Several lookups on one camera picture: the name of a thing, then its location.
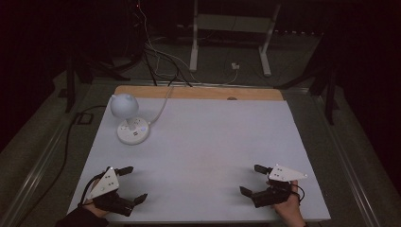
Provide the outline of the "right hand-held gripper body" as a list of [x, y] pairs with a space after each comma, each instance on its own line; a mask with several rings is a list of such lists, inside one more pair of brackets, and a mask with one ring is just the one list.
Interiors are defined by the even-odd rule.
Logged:
[[290, 182], [307, 178], [305, 173], [279, 165], [272, 167], [271, 173], [266, 176], [269, 187], [264, 191], [253, 193], [251, 196], [256, 208], [287, 201], [292, 193]]

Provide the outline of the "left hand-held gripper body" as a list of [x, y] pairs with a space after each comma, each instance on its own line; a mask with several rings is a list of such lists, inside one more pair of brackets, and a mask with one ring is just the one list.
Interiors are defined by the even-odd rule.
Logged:
[[96, 176], [98, 182], [87, 199], [92, 200], [99, 209], [128, 217], [134, 207], [133, 201], [123, 199], [117, 194], [119, 181], [114, 170], [115, 168], [108, 167], [104, 173]]

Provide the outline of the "person's left hand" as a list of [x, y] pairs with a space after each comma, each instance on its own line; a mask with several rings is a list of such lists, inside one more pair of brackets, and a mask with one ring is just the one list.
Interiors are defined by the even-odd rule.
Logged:
[[83, 203], [82, 207], [93, 213], [98, 218], [104, 218], [106, 215], [109, 214], [108, 211], [97, 208], [92, 200], [86, 200]]

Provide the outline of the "person's right hand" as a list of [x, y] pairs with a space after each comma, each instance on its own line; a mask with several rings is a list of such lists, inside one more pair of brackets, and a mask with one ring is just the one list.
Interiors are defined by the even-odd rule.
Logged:
[[298, 181], [290, 182], [292, 193], [287, 201], [274, 204], [271, 208], [281, 218], [287, 227], [306, 227], [307, 224], [300, 209], [301, 198], [298, 193]]

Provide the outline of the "white table cover board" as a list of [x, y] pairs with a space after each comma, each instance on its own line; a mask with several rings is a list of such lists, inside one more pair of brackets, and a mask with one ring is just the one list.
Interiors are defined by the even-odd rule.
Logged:
[[133, 199], [147, 193], [128, 217], [112, 223], [272, 222], [268, 207], [241, 195], [266, 187], [255, 165], [285, 166], [307, 175], [301, 210], [309, 221], [330, 217], [301, 136], [285, 101], [142, 98], [139, 113], [153, 123], [149, 137], [129, 146], [116, 136], [120, 119], [106, 111], [71, 201], [108, 166], [132, 166], [118, 193]]

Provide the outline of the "white round desk lamp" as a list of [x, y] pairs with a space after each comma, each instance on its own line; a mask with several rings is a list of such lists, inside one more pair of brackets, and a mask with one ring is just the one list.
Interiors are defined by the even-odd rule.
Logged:
[[126, 145], [138, 145], [144, 142], [149, 135], [149, 123], [138, 115], [139, 104], [130, 94], [111, 96], [111, 112], [122, 122], [116, 129], [118, 139]]

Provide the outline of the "black metal stand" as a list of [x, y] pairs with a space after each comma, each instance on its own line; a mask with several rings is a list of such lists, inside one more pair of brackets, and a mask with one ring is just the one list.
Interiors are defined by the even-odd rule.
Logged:
[[83, 52], [78, 53], [68, 53], [66, 55], [66, 88], [63, 90], [63, 94], [66, 97], [66, 108], [65, 111], [70, 113], [73, 109], [73, 106], [76, 102], [76, 83], [75, 77], [79, 68], [88, 69], [89, 67], [93, 67], [96, 70], [99, 70], [105, 73], [107, 76], [112, 79], [120, 80], [120, 81], [128, 81], [127, 78], [124, 78], [118, 75], [112, 69], [103, 66], [99, 62], [91, 59], [89, 56], [84, 54]]
[[335, 52], [338, 45], [336, 39], [328, 31], [321, 35], [319, 42], [299, 77], [284, 84], [275, 86], [275, 89], [286, 90], [305, 80], [314, 79], [308, 88], [312, 96], [320, 96], [325, 91], [324, 116], [330, 125], [334, 124], [333, 110], [335, 107], [336, 64]]

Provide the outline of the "wooden table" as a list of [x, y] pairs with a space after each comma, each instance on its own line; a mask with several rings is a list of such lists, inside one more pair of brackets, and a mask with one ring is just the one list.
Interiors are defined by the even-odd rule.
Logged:
[[275, 89], [229, 88], [229, 87], [165, 87], [165, 86], [118, 86], [114, 93], [130, 94], [136, 97], [224, 99], [224, 100], [272, 100], [282, 101], [283, 95]]

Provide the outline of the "white metal stand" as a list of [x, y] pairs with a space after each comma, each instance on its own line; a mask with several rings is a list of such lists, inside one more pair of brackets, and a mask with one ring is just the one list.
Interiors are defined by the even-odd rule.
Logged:
[[267, 51], [280, 8], [281, 5], [279, 3], [274, 4], [272, 13], [269, 17], [206, 14], [199, 13], [199, 0], [194, 0], [192, 47], [189, 71], [196, 72], [198, 69], [200, 30], [251, 32], [265, 34], [265, 41], [258, 47], [258, 54], [263, 75], [270, 77], [271, 70]]

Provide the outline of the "metal floor rail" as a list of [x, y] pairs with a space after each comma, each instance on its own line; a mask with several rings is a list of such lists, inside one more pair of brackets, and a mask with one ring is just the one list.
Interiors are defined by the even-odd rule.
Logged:
[[68, 124], [30, 122], [0, 154], [0, 227], [20, 220]]
[[372, 208], [370, 201], [365, 193], [364, 188], [360, 180], [357, 177], [351, 160], [349, 159], [346, 150], [338, 136], [335, 132], [335, 128], [331, 125], [325, 117], [324, 114], [324, 102], [320, 96], [313, 96], [312, 101], [319, 112], [320, 119], [323, 121], [325, 130], [329, 134], [330, 140], [335, 149], [335, 154], [337, 155], [343, 174], [350, 186], [351, 192], [353, 194], [354, 200], [357, 204], [360, 214], [362, 215], [364, 222], [367, 227], [382, 227], [378, 221], [378, 218]]

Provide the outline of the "black square floor bracket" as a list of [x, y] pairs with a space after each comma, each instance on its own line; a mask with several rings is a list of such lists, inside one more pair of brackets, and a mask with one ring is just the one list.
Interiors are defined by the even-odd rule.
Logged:
[[93, 122], [94, 115], [92, 113], [78, 113], [76, 118], [77, 125], [90, 125]]

